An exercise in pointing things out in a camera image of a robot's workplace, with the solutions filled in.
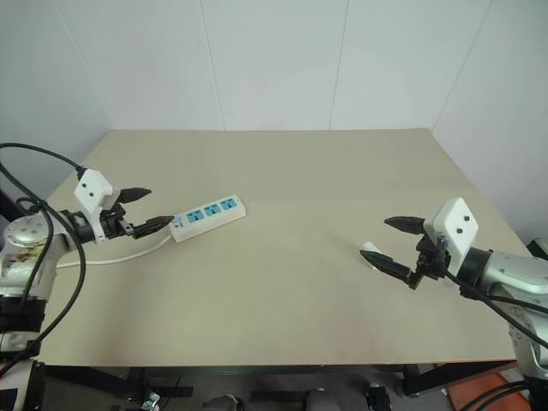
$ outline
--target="floor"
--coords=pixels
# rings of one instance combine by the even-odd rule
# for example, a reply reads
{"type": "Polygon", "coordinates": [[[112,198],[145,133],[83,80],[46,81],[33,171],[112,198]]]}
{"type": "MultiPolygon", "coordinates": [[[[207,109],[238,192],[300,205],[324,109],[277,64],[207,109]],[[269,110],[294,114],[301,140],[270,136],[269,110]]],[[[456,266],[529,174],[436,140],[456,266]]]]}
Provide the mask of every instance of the floor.
{"type": "MultiPolygon", "coordinates": [[[[156,385],[172,385],[178,378],[154,378],[156,385]]],[[[449,399],[439,390],[423,394],[418,398],[401,398],[391,387],[395,374],[388,373],[322,373],[322,374],[277,374],[277,375],[224,375],[182,377],[180,386],[193,386],[192,398],[172,398],[163,411],[199,410],[202,402],[223,394],[234,394],[246,402],[251,411],[301,411],[299,403],[250,402],[252,390],[308,391],[324,388],[337,399],[342,411],[367,410],[364,390],[368,383],[376,382],[389,389],[394,411],[453,411],[449,399]]],[[[133,403],[117,400],[102,392],[77,385],[48,380],[46,382],[44,411],[78,409],[82,411],[124,411],[138,409],[133,403]]]]}
{"type": "MultiPolygon", "coordinates": [[[[448,391],[455,407],[461,409],[473,398],[488,390],[506,384],[507,382],[521,380],[523,380],[523,374],[515,367],[500,373],[491,372],[489,374],[480,375],[463,383],[452,385],[448,388],[448,391]]],[[[531,408],[529,407],[528,398],[529,393],[524,390],[520,394],[507,396],[503,400],[498,401],[496,404],[489,407],[489,411],[529,411],[531,408]]]]}

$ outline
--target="white object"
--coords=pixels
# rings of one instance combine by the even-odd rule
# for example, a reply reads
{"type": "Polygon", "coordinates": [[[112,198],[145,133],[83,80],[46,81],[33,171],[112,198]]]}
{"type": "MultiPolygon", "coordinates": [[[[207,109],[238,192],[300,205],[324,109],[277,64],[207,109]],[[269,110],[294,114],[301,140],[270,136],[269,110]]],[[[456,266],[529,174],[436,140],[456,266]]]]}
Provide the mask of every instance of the white object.
{"type": "Polygon", "coordinates": [[[106,238],[99,220],[101,211],[112,208],[119,195],[119,188],[110,184],[100,171],[91,169],[84,172],[74,189],[74,196],[92,227],[96,244],[102,243],[106,238]]]}
{"type": "Polygon", "coordinates": [[[176,215],[170,231],[173,239],[180,242],[245,216],[246,208],[233,194],[176,215]]]}
{"type": "MultiPolygon", "coordinates": [[[[374,251],[375,253],[383,253],[382,251],[380,251],[377,246],[375,246],[372,242],[368,241],[368,242],[364,242],[361,247],[360,247],[360,250],[363,250],[363,251],[374,251]]],[[[373,264],[371,264],[369,261],[367,261],[366,259],[364,259],[363,257],[361,257],[360,255],[360,259],[362,261],[364,261],[369,267],[371,267],[372,270],[377,270],[377,267],[375,267],[373,264]]]]}
{"type": "Polygon", "coordinates": [[[426,219],[424,229],[434,244],[440,236],[447,241],[448,271],[456,276],[478,234],[478,223],[466,202],[461,198],[445,201],[426,219]]]}
{"type": "MultiPolygon", "coordinates": [[[[150,253],[155,252],[159,248],[163,246],[166,242],[168,242],[171,239],[171,235],[168,235],[165,237],[161,242],[159,242],[154,247],[150,247],[146,250],[139,251],[138,253],[128,255],[126,257],[121,257],[119,259],[106,259],[104,261],[86,261],[86,265],[105,265],[105,264],[115,264],[115,263],[122,263],[123,261],[128,261],[130,259],[137,259],[138,257],[142,257],[143,255],[147,255],[150,253]]],[[[67,267],[74,267],[75,265],[80,265],[80,261],[74,261],[72,263],[63,263],[57,265],[57,269],[59,268],[67,268],[67,267]]]]}

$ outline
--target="table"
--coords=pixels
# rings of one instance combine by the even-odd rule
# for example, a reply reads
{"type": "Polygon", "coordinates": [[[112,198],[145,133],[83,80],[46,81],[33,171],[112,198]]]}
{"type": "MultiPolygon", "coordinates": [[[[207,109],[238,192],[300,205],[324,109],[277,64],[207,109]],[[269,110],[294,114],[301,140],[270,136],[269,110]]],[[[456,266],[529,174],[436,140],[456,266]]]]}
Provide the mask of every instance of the table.
{"type": "MultiPolygon", "coordinates": [[[[71,366],[403,364],[514,358],[506,323],[428,278],[416,291],[373,271],[373,241],[414,266],[418,236],[383,224],[463,197],[476,247],[527,255],[493,205],[426,129],[110,131],[84,160],[121,188],[153,193],[125,206],[142,223],[237,194],[247,216],[123,264],[89,266],[39,358],[71,366]]],[[[71,176],[50,198],[75,210],[71,176]]],[[[88,244],[113,259],[165,236],[88,244]]],[[[76,258],[70,254],[63,261],[76,258]]],[[[58,273],[45,325],[74,287],[58,273]]]]}

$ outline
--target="power cord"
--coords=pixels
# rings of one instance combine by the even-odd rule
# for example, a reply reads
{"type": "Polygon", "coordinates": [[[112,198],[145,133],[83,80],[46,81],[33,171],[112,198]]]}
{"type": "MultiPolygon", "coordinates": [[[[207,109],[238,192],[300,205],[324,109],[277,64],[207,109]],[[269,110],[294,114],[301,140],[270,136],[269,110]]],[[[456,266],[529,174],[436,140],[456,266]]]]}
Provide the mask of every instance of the power cord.
{"type": "MultiPolygon", "coordinates": [[[[166,242],[168,242],[171,238],[172,238],[171,235],[168,235],[167,237],[165,237],[161,242],[159,242],[154,247],[150,247],[146,250],[140,251],[140,252],[135,253],[135,254],[128,255],[126,257],[121,257],[119,259],[107,259],[107,260],[104,260],[104,261],[86,261],[86,264],[87,265],[107,265],[107,264],[122,263],[124,261],[129,261],[131,259],[137,259],[139,257],[142,257],[143,255],[147,255],[147,254],[155,252],[156,250],[161,248],[166,242]]],[[[78,262],[78,261],[74,261],[74,262],[71,262],[71,263],[58,264],[57,269],[67,268],[67,267],[74,267],[75,265],[78,265],[79,263],[80,262],[78,262]]]]}
{"type": "MultiPolygon", "coordinates": [[[[62,156],[61,154],[57,154],[55,152],[50,152],[49,150],[45,150],[45,149],[40,148],[40,147],[30,146],[30,145],[27,145],[27,144],[18,144],[18,143],[0,144],[0,149],[8,148],[8,147],[24,148],[24,149],[27,149],[27,150],[42,152],[42,153],[48,154],[52,157],[59,158],[62,161],[72,165],[76,169],[76,171],[78,172],[79,175],[81,173],[83,173],[83,171],[85,170],[84,167],[82,167],[82,166],[78,165],[77,163],[75,163],[74,161],[62,156]]],[[[42,331],[36,337],[36,339],[34,341],[29,343],[23,351],[21,351],[19,354],[17,354],[11,360],[8,360],[3,364],[3,367],[0,369],[0,378],[1,378],[3,375],[5,375],[5,373],[7,371],[9,371],[9,369],[11,369],[15,364],[17,364],[17,362],[27,358],[30,355],[30,353],[33,352],[34,349],[36,347],[38,347],[38,345],[53,331],[53,329],[55,329],[55,327],[65,317],[65,315],[67,315],[70,308],[72,308],[72,306],[74,305],[74,302],[78,298],[78,294],[80,293],[80,291],[82,289],[82,286],[84,285],[84,280],[86,279],[86,254],[84,253],[84,247],[82,246],[81,241],[78,238],[78,236],[76,235],[76,233],[74,232],[72,226],[69,223],[67,223],[67,221],[65,221],[65,219],[57,211],[55,211],[53,208],[51,208],[38,195],[33,193],[24,184],[22,184],[15,177],[13,177],[11,175],[11,173],[9,173],[6,170],[6,168],[3,166],[2,162],[0,162],[0,172],[2,172],[6,176],[6,178],[8,178],[8,180],[10,180],[17,188],[19,188],[23,193],[25,193],[28,196],[28,198],[31,200],[31,202],[33,202],[44,213],[44,215],[47,216],[46,217],[46,222],[47,222],[47,219],[49,217],[47,214],[49,213],[66,229],[68,235],[70,235],[70,238],[72,239],[72,241],[74,242],[74,245],[76,246],[76,251],[78,252],[78,257],[80,259],[80,275],[78,276],[78,282],[76,283],[76,286],[74,287],[73,294],[68,299],[68,302],[65,305],[64,309],[61,310],[61,312],[53,319],[53,321],[51,321],[50,325],[48,325],[46,327],[46,329],[44,331],[42,331]]],[[[53,233],[53,225],[48,224],[48,230],[49,230],[48,231],[48,237],[49,237],[50,234],[52,235],[52,233],[53,233]]],[[[42,254],[45,255],[47,250],[48,250],[48,248],[46,246],[44,246],[44,249],[43,249],[43,251],[40,255],[42,255],[42,254]]],[[[33,283],[32,279],[29,278],[29,281],[27,282],[26,288],[28,287],[30,289],[29,284],[30,284],[30,286],[32,286],[32,283],[33,283]]]]}

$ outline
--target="power strip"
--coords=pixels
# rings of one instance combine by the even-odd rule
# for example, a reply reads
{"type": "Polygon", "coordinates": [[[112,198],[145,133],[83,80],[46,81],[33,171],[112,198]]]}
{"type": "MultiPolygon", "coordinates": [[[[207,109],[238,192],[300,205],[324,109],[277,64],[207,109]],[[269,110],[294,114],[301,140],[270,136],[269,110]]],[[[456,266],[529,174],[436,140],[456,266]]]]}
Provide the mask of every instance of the power strip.
{"type": "Polygon", "coordinates": [[[240,198],[230,195],[174,216],[170,232],[176,242],[181,242],[245,216],[246,207],[240,198]]]}

